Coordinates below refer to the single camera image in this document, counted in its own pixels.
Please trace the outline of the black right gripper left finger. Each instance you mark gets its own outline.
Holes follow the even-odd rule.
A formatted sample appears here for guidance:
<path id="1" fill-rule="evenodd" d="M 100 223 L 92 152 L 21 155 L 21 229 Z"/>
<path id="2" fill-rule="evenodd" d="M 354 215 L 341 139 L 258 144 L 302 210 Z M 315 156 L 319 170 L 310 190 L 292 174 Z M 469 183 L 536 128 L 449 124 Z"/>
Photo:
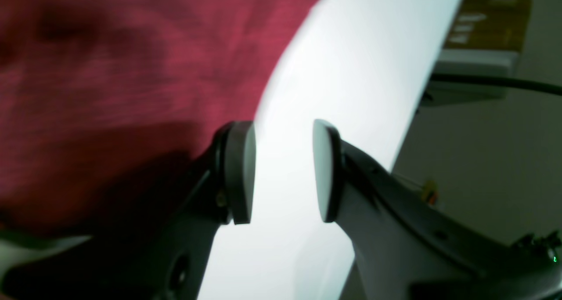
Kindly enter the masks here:
<path id="1" fill-rule="evenodd" d="M 252 215 L 251 121 L 217 130 L 197 159 L 173 152 L 125 175 L 111 195 L 139 196 L 90 240 L 6 272 L 16 300 L 195 300 L 219 227 Z"/>

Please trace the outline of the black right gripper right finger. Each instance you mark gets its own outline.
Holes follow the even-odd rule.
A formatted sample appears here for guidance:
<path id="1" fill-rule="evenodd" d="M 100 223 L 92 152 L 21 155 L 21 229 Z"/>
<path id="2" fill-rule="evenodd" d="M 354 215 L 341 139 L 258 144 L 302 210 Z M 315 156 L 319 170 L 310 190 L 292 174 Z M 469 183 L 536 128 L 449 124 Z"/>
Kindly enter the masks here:
<path id="1" fill-rule="evenodd" d="M 329 122 L 313 124 L 319 211 L 349 237 L 369 300 L 559 300 L 561 262 L 430 208 Z"/>

